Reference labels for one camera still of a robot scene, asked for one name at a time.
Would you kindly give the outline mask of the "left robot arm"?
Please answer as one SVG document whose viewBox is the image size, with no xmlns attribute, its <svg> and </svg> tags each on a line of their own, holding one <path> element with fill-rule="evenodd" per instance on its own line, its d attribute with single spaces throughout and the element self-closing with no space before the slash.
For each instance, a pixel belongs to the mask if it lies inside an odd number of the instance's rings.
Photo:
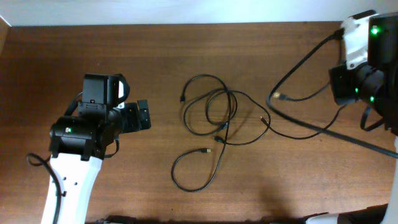
<svg viewBox="0 0 398 224">
<path fill-rule="evenodd" d="M 84 223 L 106 148 L 121 134 L 150 129 L 147 100 L 126 103 L 121 74 L 86 74 L 82 93 L 50 128 L 50 184 L 42 223 Z"/>
</svg>

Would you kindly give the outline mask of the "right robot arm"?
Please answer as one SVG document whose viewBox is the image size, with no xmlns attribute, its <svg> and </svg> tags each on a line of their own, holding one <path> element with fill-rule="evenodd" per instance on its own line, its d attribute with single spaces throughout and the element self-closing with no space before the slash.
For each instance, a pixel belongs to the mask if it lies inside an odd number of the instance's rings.
<svg viewBox="0 0 398 224">
<path fill-rule="evenodd" d="M 341 28 L 345 63 L 329 70 L 337 105 L 367 104 L 364 131 L 380 126 L 397 134 L 397 13 L 368 10 L 345 19 Z"/>
</svg>

